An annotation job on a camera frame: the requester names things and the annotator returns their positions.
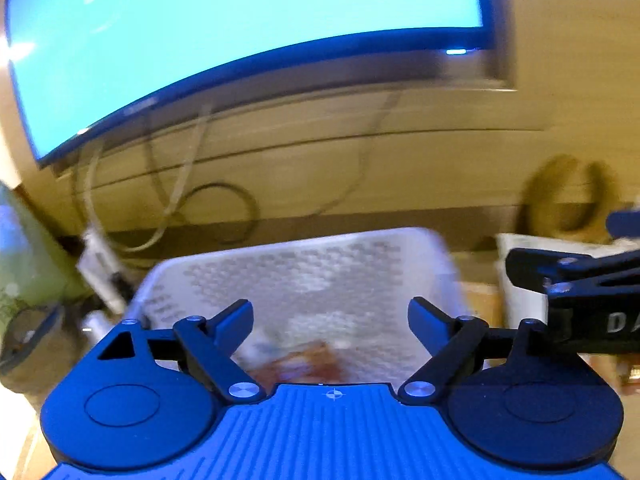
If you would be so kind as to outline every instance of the wooden wall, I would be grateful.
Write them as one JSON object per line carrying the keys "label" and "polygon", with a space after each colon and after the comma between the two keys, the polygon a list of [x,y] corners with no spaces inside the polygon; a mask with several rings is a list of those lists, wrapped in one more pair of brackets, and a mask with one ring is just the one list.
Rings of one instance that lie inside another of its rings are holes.
{"label": "wooden wall", "polygon": [[[606,160],[632,200],[640,190],[640,0],[506,0],[506,9],[501,84],[406,84],[382,117],[397,85],[224,112],[210,124],[191,183],[241,184],[257,197],[264,218],[304,216],[348,189],[368,153],[366,176],[331,213],[501,206],[520,201],[524,183],[547,158],[573,153]],[[0,92],[0,124],[27,193],[59,232],[77,232],[71,172],[37,169],[6,70]],[[360,136],[380,119],[374,136]],[[153,138],[167,190],[189,127]],[[95,203],[110,230],[157,224],[161,205],[146,172],[140,142],[101,161]],[[576,176],[567,200],[585,198],[582,179]],[[237,198],[213,193],[186,207],[191,222],[242,219]]]}

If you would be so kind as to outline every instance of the white container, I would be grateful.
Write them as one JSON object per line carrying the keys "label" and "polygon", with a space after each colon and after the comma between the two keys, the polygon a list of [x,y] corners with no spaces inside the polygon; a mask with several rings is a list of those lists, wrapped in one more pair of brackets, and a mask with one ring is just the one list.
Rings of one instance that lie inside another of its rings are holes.
{"label": "white container", "polygon": [[146,277],[127,316],[170,328],[247,299],[254,331],[291,344],[327,341],[349,382],[397,388],[429,358],[408,326],[414,296],[450,316],[468,313],[441,238],[400,228],[167,260]]}

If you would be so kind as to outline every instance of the perforated basket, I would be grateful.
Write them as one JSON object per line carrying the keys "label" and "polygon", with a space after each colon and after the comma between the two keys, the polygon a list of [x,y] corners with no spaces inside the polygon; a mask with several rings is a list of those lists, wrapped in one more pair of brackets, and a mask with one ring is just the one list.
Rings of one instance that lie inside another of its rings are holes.
{"label": "perforated basket", "polygon": [[127,315],[170,328],[244,298],[254,305],[254,330],[289,343],[325,340],[349,382],[397,388],[429,357],[408,327],[414,296],[451,316],[467,314],[440,237],[401,228],[167,260],[146,277]]}

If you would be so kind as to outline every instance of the monitor screen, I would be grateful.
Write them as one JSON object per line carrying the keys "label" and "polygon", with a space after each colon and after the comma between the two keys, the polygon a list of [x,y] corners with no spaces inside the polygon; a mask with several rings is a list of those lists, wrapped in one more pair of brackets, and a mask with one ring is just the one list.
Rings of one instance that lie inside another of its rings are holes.
{"label": "monitor screen", "polygon": [[207,85],[356,54],[484,48],[485,10],[482,0],[7,0],[5,12],[14,88],[42,161]]}

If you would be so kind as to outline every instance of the white cable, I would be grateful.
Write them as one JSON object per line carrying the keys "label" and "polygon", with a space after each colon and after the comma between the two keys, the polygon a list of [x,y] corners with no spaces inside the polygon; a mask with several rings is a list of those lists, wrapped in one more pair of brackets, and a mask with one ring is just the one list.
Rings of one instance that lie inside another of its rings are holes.
{"label": "white cable", "polygon": [[207,119],[211,115],[212,105],[205,105],[201,108],[200,113],[198,115],[198,119],[196,120],[196,124],[193,129],[193,136],[191,137],[191,145],[189,146],[189,150],[187,155],[184,158],[184,162],[182,167],[180,168],[180,172],[178,173],[178,178],[174,184],[174,190],[171,193],[171,198],[169,203],[164,208],[162,212],[162,218],[160,219],[160,223],[156,228],[156,231],[146,241],[144,244],[139,245],[137,247],[129,247],[123,245],[121,243],[113,240],[104,230],[102,222],[98,218],[97,213],[95,212],[94,207],[94,199],[92,196],[93,188],[94,188],[94,180],[95,173],[98,168],[98,163],[100,162],[100,157],[102,156],[102,150],[104,149],[104,141],[102,140],[89,163],[89,169],[87,170],[86,177],[84,179],[84,191],[82,193],[82,198],[84,200],[84,208],[86,209],[87,216],[89,217],[89,222],[95,227],[95,229],[104,237],[105,240],[109,243],[111,247],[114,249],[121,251],[123,253],[139,253],[140,251],[144,251],[149,247],[157,244],[164,235],[167,227],[169,226],[169,222],[171,221],[171,217],[175,213],[180,204],[180,199],[184,195],[184,190],[187,187],[187,181],[191,174],[191,170],[193,168],[193,164],[195,162],[196,156],[198,155],[198,150],[200,149],[200,144],[202,143],[202,139],[204,137],[204,133],[206,130]]}

